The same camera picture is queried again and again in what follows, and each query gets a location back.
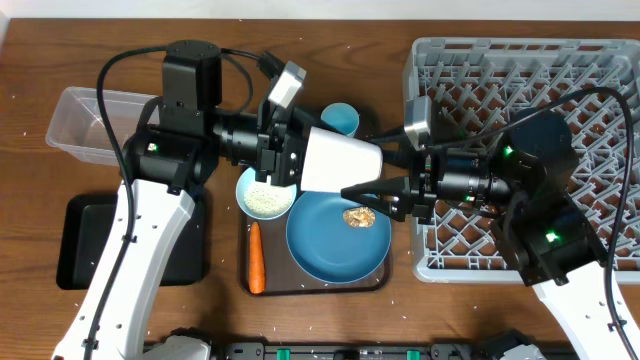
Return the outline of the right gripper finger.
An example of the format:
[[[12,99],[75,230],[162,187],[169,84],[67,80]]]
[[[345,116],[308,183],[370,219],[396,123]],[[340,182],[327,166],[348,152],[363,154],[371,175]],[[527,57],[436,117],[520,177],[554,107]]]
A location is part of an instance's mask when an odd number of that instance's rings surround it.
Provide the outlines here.
[[[382,150],[383,161],[399,168],[409,168],[415,149],[403,127],[390,129],[382,134],[372,136],[369,142]]]
[[[357,184],[343,188],[340,195],[396,221],[404,221],[410,212],[410,183],[407,176]]]

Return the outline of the pink plastic cup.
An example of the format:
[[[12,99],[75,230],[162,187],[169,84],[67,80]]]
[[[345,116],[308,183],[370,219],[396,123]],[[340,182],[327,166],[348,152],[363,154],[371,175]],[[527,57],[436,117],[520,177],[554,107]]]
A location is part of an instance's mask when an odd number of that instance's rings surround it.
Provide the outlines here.
[[[377,180],[382,168],[380,147],[312,127],[300,189],[304,192],[339,193],[343,188]]]

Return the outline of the light blue plastic cup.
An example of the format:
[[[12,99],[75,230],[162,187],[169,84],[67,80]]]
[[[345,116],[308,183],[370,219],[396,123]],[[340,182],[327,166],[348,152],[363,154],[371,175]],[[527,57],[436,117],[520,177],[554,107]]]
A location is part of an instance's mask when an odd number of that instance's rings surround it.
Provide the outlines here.
[[[357,110],[347,103],[333,103],[321,113],[321,119],[334,127],[340,133],[354,137],[359,125],[360,115]]]

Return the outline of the light blue rice bowl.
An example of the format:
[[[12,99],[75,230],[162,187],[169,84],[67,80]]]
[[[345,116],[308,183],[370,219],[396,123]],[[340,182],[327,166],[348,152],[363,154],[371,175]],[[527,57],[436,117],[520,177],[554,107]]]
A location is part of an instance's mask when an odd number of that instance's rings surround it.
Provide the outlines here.
[[[258,220],[273,220],[284,215],[297,198],[297,186],[273,186],[257,181],[255,175],[255,170],[249,167],[238,179],[235,195],[240,209]]]

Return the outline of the orange carrot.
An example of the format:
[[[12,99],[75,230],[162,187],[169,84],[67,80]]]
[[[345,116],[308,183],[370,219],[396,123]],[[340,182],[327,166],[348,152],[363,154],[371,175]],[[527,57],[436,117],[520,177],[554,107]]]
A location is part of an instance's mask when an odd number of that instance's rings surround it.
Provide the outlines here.
[[[261,231],[253,222],[249,233],[249,289],[252,294],[262,294],[266,287],[265,262]]]

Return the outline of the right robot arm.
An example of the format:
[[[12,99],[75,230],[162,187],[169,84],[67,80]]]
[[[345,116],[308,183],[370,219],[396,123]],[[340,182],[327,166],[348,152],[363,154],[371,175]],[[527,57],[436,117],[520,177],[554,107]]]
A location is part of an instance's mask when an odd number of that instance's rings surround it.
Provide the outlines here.
[[[398,221],[431,220],[438,201],[496,209],[490,231],[507,266],[552,313],[582,359],[636,359],[639,327],[613,274],[615,244],[602,243],[567,185],[579,157],[564,118],[530,109],[496,148],[436,144],[412,152],[405,177],[342,190],[343,198]]]

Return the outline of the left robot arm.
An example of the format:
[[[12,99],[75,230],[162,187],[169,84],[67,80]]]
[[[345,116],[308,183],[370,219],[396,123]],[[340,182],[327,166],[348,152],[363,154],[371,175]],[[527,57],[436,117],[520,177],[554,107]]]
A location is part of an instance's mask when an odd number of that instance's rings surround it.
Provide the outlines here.
[[[237,51],[183,40],[160,47],[163,93],[113,150],[122,182],[113,223],[57,359],[211,359],[212,343],[187,330],[152,348],[148,320],[169,257],[220,158],[278,186],[300,180],[305,116],[294,104],[306,71],[271,53],[255,60],[270,81],[256,114],[220,108],[222,61]]]

